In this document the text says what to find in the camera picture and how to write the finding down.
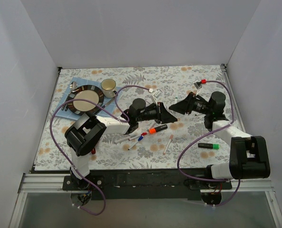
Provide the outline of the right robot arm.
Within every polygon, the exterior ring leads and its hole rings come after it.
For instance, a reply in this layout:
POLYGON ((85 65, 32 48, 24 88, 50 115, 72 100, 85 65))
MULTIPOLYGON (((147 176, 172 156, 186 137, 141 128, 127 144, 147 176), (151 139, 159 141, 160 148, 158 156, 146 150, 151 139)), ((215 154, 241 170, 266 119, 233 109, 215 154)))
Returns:
POLYGON ((208 165, 203 178, 194 177, 210 189, 223 181, 268 178, 271 173, 266 140, 234 127, 224 115, 225 100, 221 92, 213 92, 209 101, 190 92, 184 100, 169 107, 180 114, 192 111, 204 114, 207 135, 214 134, 230 146, 227 163, 208 165))

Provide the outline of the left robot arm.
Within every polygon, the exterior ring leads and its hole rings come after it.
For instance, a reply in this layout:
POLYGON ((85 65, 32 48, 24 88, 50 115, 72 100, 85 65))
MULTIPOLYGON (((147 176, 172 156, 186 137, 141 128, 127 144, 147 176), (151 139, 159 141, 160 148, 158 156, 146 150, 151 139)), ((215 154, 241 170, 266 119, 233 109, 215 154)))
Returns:
POLYGON ((138 128, 139 122, 150 120, 168 124, 176 122, 177 118, 167 111, 162 102, 146 106, 145 100, 141 98, 135 99, 117 118, 96 116, 90 111, 82 114, 65 133, 72 155, 73 184, 79 190, 85 190, 89 186, 89 157, 102 135, 131 134, 138 128))

